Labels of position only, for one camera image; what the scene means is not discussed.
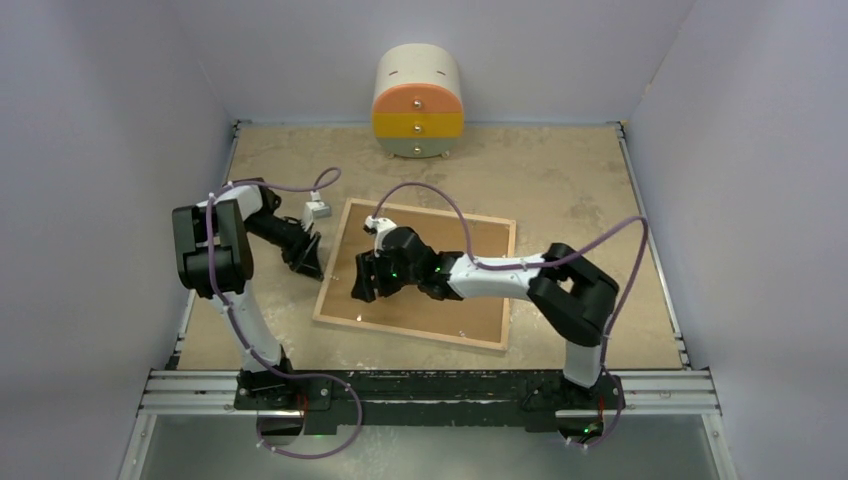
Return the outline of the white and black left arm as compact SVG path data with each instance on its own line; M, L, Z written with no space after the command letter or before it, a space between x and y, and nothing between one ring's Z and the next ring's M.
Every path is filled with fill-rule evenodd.
M207 299L228 322L242 359L238 388L284 409L307 381L294 371L281 343L271 333L253 291L255 263L248 237L277 247L294 273L322 280L317 218L330 214L320 183L305 188L309 198L299 218L276 214L281 186L253 178L229 182L204 202L172 212L177 273L181 283Z

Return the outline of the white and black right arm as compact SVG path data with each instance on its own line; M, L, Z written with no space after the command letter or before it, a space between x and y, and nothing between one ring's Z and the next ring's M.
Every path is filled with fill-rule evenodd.
M436 251L410 227L380 234L355 257L352 298L366 303L414 286L438 301L501 298L533 304L566 344L561 392L584 407L601 391L603 344L618 283L563 243L520 258Z

